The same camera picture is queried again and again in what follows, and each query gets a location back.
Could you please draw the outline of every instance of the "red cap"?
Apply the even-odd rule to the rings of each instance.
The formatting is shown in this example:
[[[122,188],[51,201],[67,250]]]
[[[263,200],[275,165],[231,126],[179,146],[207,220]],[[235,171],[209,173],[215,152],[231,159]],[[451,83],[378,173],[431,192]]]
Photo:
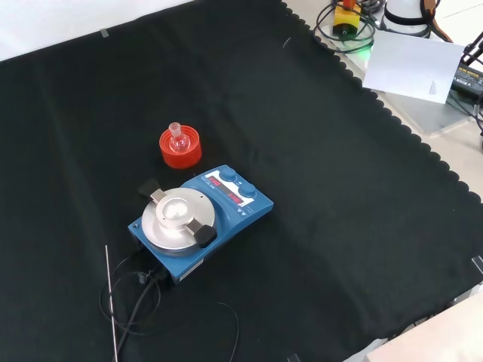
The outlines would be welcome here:
[[[172,168],[188,168],[198,163],[202,157],[202,145],[198,132],[190,126],[181,126],[181,131],[189,137],[189,148],[184,153],[173,152],[169,146],[171,132],[166,130],[159,138],[159,146],[166,164]]]

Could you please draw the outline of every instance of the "paper sheet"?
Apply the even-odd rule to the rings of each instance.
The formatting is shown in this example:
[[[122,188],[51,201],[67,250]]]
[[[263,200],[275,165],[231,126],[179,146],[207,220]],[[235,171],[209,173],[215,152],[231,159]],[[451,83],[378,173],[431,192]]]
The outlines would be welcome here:
[[[363,86],[445,103],[464,46],[376,32]]]

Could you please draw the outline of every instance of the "metal rod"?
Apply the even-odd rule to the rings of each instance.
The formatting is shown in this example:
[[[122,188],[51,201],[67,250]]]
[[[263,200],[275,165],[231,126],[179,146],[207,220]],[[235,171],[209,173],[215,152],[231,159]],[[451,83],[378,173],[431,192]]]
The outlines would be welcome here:
[[[111,322],[112,322],[112,339],[114,341],[114,358],[115,358],[115,362],[118,362],[118,343],[115,339],[114,305],[112,304],[111,271],[109,268],[109,253],[107,251],[107,245],[106,245],[106,264],[107,264],[107,282],[109,285],[109,307],[111,310]]]

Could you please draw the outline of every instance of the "electronic device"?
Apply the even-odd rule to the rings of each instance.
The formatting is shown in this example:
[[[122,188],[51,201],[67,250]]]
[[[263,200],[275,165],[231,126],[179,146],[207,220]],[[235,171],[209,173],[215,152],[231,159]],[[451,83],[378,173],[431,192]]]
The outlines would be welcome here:
[[[273,202],[232,168],[223,165],[162,191],[149,182],[143,215],[131,234],[179,283],[235,234],[273,208]]]
[[[355,0],[343,0],[340,2],[344,8],[353,9],[361,12],[361,7],[355,3]],[[338,35],[342,40],[349,35],[356,35],[361,16],[354,11],[346,10],[340,6],[335,7],[334,10],[334,26],[332,33]]]
[[[483,73],[461,63],[454,75],[451,89],[477,101],[483,92]]]

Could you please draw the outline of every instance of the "scalloped edge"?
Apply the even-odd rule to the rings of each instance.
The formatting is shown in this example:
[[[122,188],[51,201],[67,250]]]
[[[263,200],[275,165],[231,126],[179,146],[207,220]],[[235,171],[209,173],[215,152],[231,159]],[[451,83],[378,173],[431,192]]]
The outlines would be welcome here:
[[[285,8],[285,11],[290,14],[300,25],[305,29],[307,35],[312,36],[311,27],[306,23],[304,19],[301,19],[299,15],[295,14],[292,9],[288,7],[288,4],[283,0],[280,0],[281,6]],[[413,133],[409,126],[402,123],[402,120],[393,115],[391,109],[385,107],[385,104],[382,100],[379,99],[379,95],[367,88],[362,87],[362,80],[356,76],[354,73],[347,69],[347,65],[342,61],[342,58],[335,54],[335,52],[331,51],[331,49],[322,41],[322,39],[315,35],[318,42],[321,44],[322,47],[326,48],[328,52],[332,53],[332,57],[337,61],[340,70],[345,73],[350,79],[352,79],[360,89],[362,89],[363,95],[367,94],[370,98],[373,99],[375,106],[381,111],[388,114],[388,116],[394,121],[395,126],[399,126],[402,130],[404,130],[409,138],[412,140],[412,143],[415,146],[419,146],[420,149],[423,150],[424,154],[427,154],[430,158],[437,158],[436,167],[440,168],[441,170],[444,169],[445,173],[448,173],[448,178],[451,178],[451,181],[455,183],[456,187],[463,193],[467,193],[471,200],[473,200],[476,204],[481,207],[481,211],[483,212],[483,203],[481,202],[481,196],[469,190],[469,186],[464,181],[460,180],[460,175],[451,169],[450,165],[446,162],[441,160],[441,156],[439,153],[431,151],[431,146],[427,143],[424,143],[417,134]]]

